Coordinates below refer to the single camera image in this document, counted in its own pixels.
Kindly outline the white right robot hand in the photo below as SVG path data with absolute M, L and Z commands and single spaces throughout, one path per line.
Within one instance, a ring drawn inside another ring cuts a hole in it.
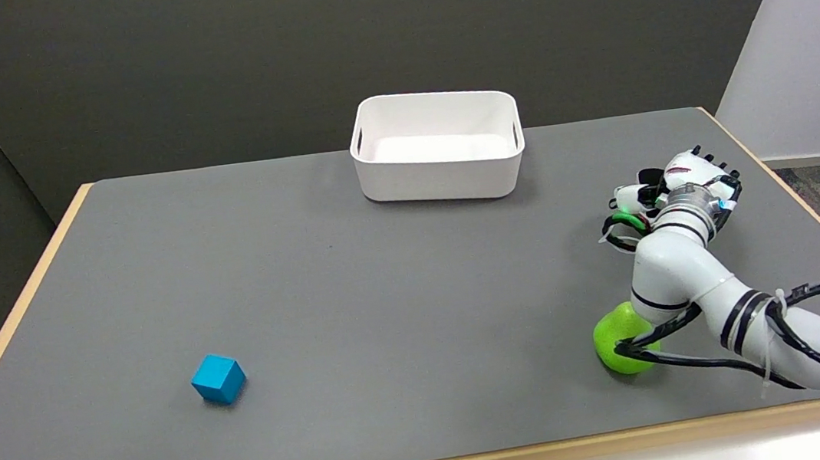
M 678 153 L 664 167 L 641 169 L 636 177 L 633 184 L 613 191 L 610 210 L 655 219 L 667 207 L 669 194 L 689 183 L 705 187 L 711 214 L 736 209 L 741 196 L 739 173 L 728 171 L 724 162 L 716 163 L 712 154 L 703 155 L 700 146 Z

